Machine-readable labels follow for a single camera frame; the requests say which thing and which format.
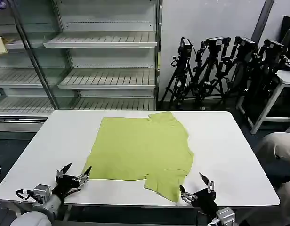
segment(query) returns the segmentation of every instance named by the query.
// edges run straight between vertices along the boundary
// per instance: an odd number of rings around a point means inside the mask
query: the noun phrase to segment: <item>t-shirt sleeve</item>
[[[159,195],[173,202],[178,202],[179,186],[188,173],[184,170],[168,169],[156,174],[146,175],[144,188],[156,191]]]

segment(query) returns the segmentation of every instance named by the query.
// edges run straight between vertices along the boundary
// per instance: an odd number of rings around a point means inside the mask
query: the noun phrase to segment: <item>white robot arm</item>
[[[57,185],[53,190],[48,185],[40,184],[33,191],[23,189],[16,191],[17,196],[22,201],[32,197],[36,203],[29,212],[13,221],[11,226],[52,226],[57,218],[59,208],[64,204],[64,199],[80,191],[80,186],[89,180],[91,167],[85,173],[75,177],[66,175],[70,166],[71,163],[57,171]]]
[[[52,226],[52,223],[43,213],[28,212],[13,221],[10,226]]]

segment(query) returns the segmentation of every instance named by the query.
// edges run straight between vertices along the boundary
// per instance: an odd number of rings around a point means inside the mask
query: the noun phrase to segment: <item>beige pants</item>
[[[258,144],[256,156],[262,166],[275,161],[290,163],[290,133],[272,133]],[[280,205],[257,210],[247,222],[251,226],[285,226],[290,224],[290,182],[281,185],[277,194]]]

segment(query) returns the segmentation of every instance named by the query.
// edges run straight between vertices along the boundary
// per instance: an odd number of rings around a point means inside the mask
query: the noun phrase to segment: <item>white wall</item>
[[[260,39],[260,46],[263,45],[265,39],[277,40],[279,38],[284,16],[290,16],[290,0],[275,0]]]
[[[159,99],[174,72],[180,38],[198,49],[201,41],[217,36],[251,38],[265,0],[164,0]]]

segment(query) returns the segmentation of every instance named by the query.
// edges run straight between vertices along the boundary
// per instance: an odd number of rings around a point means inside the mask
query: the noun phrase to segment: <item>white stool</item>
[[[261,124],[265,121],[271,121],[271,122],[289,122],[290,121],[290,117],[268,117],[267,116],[270,110],[272,109],[273,105],[275,104],[276,100],[278,99],[279,95],[281,94],[283,88],[285,87],[290,88],[290,71],[278,71],[277,76],[280,79],[280,82],[277,88],[274,90],[273,95],[268,100],[265,108],[263,109],[256,123],[254,124],[248,118],[249,124],[252,127],[251,134],[253,135],[257,133]],[[241,113],[245,114],[245,111],[242,108],[242,103],[243,103],[243,98],[239,100],[237,104],[237,108],[241,111]]]

